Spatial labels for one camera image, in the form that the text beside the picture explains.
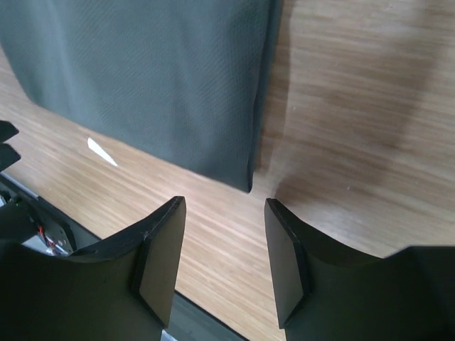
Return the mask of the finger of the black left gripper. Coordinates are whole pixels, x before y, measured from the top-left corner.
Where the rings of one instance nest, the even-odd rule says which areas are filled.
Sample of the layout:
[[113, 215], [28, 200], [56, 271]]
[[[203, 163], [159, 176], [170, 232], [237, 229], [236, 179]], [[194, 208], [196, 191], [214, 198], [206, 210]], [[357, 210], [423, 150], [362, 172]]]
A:
[[0, 171], [6, 170], [21, 159], [21, 156], [8, 144], [0, 144]]
[[9, 121], [0, 121], [0, 142], [6, 142], [18, 134], [18, 129]]

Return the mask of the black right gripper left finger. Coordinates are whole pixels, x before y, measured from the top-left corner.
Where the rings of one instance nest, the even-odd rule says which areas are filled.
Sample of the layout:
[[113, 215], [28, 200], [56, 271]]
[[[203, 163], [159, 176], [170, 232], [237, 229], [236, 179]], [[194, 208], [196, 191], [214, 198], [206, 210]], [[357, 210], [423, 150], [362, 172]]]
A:
[[69, 256], [1, 241], [2, 340], [159, 340], [186, 223], [176, 196]]

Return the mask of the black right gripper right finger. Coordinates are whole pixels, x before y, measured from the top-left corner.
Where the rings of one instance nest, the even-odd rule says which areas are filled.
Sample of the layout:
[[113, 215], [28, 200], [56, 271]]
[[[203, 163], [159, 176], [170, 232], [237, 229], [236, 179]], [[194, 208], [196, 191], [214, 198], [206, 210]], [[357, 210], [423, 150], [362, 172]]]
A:
[[267, 199], [264, 224], [278, 324], [288, 340], [453, 340], [454, 248], [379, 258]]

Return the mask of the dark grey t shirt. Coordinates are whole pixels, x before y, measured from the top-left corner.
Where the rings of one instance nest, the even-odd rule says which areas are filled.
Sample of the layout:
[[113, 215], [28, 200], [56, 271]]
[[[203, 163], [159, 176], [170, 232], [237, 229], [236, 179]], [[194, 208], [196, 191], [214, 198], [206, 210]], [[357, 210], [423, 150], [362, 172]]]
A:
[[2, 1], [28, 98], [238, 190], [252, 189], [279, 1]]

